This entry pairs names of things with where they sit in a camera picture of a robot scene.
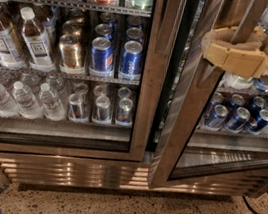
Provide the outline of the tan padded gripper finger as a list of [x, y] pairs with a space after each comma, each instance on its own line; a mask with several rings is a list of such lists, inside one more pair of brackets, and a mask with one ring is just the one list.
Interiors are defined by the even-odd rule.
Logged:
[[242, 77], [268, 77], [268, 55], [255, 50], [225, 47], [211, 40], [202, 41], [204, 58], [223, 71]]
[[247, 36], [238, 26], [212, 29], [204, 35], [203, 46], [219, 45], [227, 49], [256, 50], [260, 49], [267, 35], [263, 29], [256, 26]]

